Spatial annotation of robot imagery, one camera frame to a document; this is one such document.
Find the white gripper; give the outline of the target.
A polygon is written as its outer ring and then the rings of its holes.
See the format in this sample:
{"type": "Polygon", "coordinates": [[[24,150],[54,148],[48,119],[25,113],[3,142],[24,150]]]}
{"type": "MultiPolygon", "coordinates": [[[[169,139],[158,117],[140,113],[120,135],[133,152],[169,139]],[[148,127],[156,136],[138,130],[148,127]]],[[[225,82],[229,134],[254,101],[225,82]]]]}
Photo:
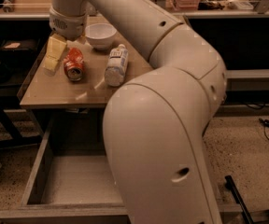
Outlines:
{"type": "Polygon", "coordinates": [[[75,41],[81,37],[86,27],[86,15],[66,16],[53,7],[50,8],[50,28],[57,34],[49,37],[43,67],[51,73],[56,67],[66,49],[66,39],[75,41]]]}

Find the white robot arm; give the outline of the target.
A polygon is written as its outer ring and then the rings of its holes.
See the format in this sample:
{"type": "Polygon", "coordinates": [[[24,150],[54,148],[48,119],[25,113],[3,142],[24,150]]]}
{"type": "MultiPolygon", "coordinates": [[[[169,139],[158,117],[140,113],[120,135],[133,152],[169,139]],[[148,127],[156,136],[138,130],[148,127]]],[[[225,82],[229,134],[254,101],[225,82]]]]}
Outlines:
{"type": "Polygon", "coordinates": [[[219,53],[149,0],[51,0],[50,27],[69,40],[92,4],[149,63],[106,105],[111,172],[132,224],[222,224],[203,133],[225,97],[219,53]]]}

